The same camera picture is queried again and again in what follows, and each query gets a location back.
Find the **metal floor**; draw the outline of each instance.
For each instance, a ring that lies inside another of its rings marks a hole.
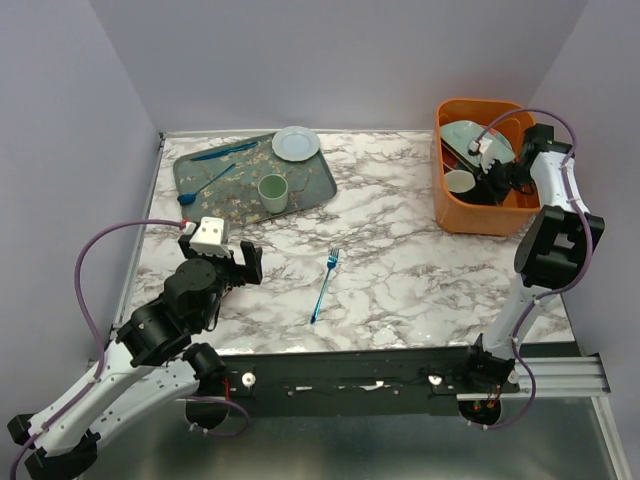
[[[505,402],[505,412],[523,401]],[[184,404],[115,439],[84,480],[606,480],[615,479],[590,399],[539,399],[512,427],[462,418],[257,419],[242,437],[191,433]]]

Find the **blue spoon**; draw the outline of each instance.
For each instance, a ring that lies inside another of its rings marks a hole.
[[[182,205],[183,207],[187,206],[187,205],[191,205],[193,202],[196,201],[196,198],[198,197],[198,194],[204,190],[205,188],[207,188],[209,185],[211,185],[213,182],[215,182],[217,179],[219,179],[221,176],[223,176],[225,173],[230,172],[231,170],[233,170],[236,167],[235,163],[232,163],[231,165],[229,165],[227,168],[224,169],[224,171],[222,173],[219,173],[218,175],[216,175],[213,180],[209,180],[207,183],[205,183],[203,186],[201,186],[198,190],[196,190],[193,193],[183,193],[182,195],[178,195],[178,203],[180,205]]]

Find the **blue utensil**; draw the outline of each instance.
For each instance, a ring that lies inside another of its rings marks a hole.
[[[244,145],[240,145],[239,147],[227,148],[226,150],[220,150],[219,152],[207,153],[205,155],[200,155],[199,157],[193,157],[191,159],[192,162],[200,162],[202,160],[211,160],[212,158],[220,158],[225,155],[229,155],[233,152],[241,152],[243,150],[249,150],[250,148],[258,145],[258,142],[245,143]]]
[[[331,270],[336,268],[338,265],[338,254],[340,253],[339,248],[332,248],[329,252],[329,260],[327,261],[327,276],[324,277],[324,283],[322,284],[322,290],[320,290],[320,297],[318,298],[318,303],[316,303],[316,308],[313,310],[313,315],[311,315],[311,325],[316,323],[318,319],[318,313],[320,312],[320,304],[322,303],[322,297],[324,297],[324,292],[327,290],[327,285],[329,283],[329,274]]]
[[[230,172],[231,170],[233,170],[236,167],[235,163],[232,163],[231,165],[229,165],[227,168],[224,169],[224,171],[222,173],[219,173],[218,175],[216,175],[213,180],[209,180],[207,183],[205,183],[203,186],[201,186],[198,190],[196,190],[193,193],[183,193],[182,195],[178,195],[178,203],[180,205],[182,205],[183,207],[186,205],[191,205],[193,202],[196,201],[196,197],[198,196],[198,194],[204,190],[205,188],[207,188],[209,185],[211,185],[213,182],[215,182],[217,179],[219,179],[220,177],[222,177],[225,173]]]

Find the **white plate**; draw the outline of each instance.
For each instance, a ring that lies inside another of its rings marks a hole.
[[[287,127],[275,134],[271,147],[283,160],[304,162],[320,149],[320,139],[308,128]]]

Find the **white wall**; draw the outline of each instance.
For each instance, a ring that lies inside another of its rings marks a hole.
[[[104,226],[139,218],[159,139],[86,0],[0,2],[0,424],[42,409],[95,358],[73,266]],[[134,232],[90,254],[102,332]],[[0,432],[0,478],[17,452]],[[28,478],[21,472],[19,478]]]
[[[451,96],[527,103],[586,4],[90,1],[162,131],[429,128]]]
[[[565,304],[579,342],[602,356],[616,423],[640,478],[638,19],[636,0],[591,0],[531,105],[574,126],[581,194],[606,221],[591,271]]]

